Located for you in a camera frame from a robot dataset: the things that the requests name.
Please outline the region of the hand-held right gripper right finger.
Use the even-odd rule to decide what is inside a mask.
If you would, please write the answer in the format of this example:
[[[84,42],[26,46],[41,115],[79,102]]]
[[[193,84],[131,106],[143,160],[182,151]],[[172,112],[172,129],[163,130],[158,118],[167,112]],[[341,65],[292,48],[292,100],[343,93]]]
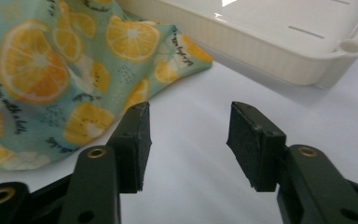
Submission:
[[[283,224],[358,224],[358,184],[321,150],[285,141],[258,109],[231,104],[227,145],[252,188],[278,193]]]

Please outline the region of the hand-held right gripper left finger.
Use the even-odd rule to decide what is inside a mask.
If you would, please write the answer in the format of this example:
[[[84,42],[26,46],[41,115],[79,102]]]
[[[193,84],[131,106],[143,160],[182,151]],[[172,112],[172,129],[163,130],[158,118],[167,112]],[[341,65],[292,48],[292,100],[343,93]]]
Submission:
[[[106,144],[77,158],[59,224],[121,224],[120,195],[143,189],[151,147],[149,103],[131,106]]]

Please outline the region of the orange slice print teal cloth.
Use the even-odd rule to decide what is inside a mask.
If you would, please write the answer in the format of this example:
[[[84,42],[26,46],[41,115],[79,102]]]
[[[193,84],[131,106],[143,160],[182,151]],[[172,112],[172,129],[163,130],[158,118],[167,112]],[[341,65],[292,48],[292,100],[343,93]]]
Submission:
[[[117,0],[0,0],[0,171],[62,160],[212,58]]]

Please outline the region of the white plastic tray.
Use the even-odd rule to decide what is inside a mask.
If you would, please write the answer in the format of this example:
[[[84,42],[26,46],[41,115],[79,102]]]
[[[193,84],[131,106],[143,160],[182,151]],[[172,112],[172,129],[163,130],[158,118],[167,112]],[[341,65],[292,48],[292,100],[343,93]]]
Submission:
[[[358,0],[117,0],[296,85],[335,85],[358,58]]]

